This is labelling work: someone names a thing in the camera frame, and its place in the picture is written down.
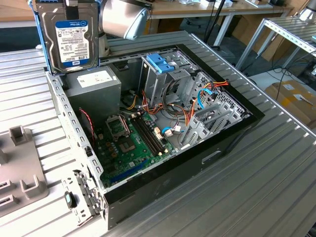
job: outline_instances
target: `hard drive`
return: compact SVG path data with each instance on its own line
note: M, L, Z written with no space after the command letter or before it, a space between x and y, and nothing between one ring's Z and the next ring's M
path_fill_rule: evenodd
M68 6L64 1L36 2L52 74L98 66L98 4L92 0Z

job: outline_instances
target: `motherboard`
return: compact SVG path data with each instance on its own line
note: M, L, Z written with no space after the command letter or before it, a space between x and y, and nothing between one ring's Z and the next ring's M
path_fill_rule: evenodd
M158 139L157 127L149 114L138 114L134 118L120 115L115 118L110 118L110 122L107 120L103 127L95 130L97 139L94 150L105 170L101 175L105 187L176 152L163 137Z

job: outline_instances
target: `cardboard box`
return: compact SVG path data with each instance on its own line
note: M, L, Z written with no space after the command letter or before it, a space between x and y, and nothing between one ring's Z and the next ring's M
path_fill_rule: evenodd
M273 99L277 97L278 85L279 82L266 89L266 93ZM295 80L282 82L277 101L310 129L316 127L316 96L307 91L300 83Z

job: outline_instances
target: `ribbed aluminum table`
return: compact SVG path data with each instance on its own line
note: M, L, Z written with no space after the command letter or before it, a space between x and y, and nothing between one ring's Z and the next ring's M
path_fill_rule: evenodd
M301 21L299 18L292 16L268 18L262 20L257 31L250 40L247 48L240 57L240 60L236 65L237 69L240 69L242 67L251 49L253 48L254 44L262 33L264 27L268 27L272 31L263 43L261 49L258 51L258 55L260 55L269 45L271 39L274 37L274 34L279 34L280 36L297 45L296 50L287 59L283 67L286 67L286 65L290 63L290 61L297 54L299 49L303 49L306 52L311 53L313 56L316 56L316 43L312 41L312 36L316 36L316 22L314 22L313 24L307 24Z
M229 63L186 32L110 42L129 52L183 43L265 113L260 124L208 170L123 221L111 237L300 237L316 221L316 137ZM31 128L49 195L0 218L0 236L101 236L96 217L81 228L60 178L76 168L57 119L39 50L0 54L0 132Z

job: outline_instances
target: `table leg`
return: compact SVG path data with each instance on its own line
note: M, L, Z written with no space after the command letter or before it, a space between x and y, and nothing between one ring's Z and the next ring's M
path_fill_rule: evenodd
M217 38L215 40L215 43L214 43L215 46L218 46L221 44L221 42L224 38L224 35L225 35L225 33L226 33L226 31L227 31L227 29L228 29L228 27L233 19L233 16L234 16L233 14L230 14L230 15L225 17L223 25L222 25L222 27L217 35Z
M297 46L296 49L294 50L294 52L288 57L286 62L283 64L283 68L285 68L292 61L292 59L295 57L295 55L298 53L298 51L300 51L299 46Z
M289 10L286 10L280 17L286 17L289 14ZM271 31L264 43L262 44L261 48L258 51L258 55L261 55L261 53L268 47L269 42L272 40L272 38L276 35L274 31Z
M248 46L246 47L245 51L243 52L242 56L240 57L237 65L236 65L236 68L238 70L241 69L243 63L247 59L252 47L254 46L254 44L258 40L259 36L261 35L261 33L262 33L263 29L264 29L264 26L265 26L265 19L263 19L262 22L260 23L258 29L256 30L255 34L253 35L252 39L250 40Z
M262 54L263 51L265 51L266 47L269 46L269 43L271 42L272 38L276 35L274 31L271 31L264 43L262 44L261 48L258 51L258 56Z

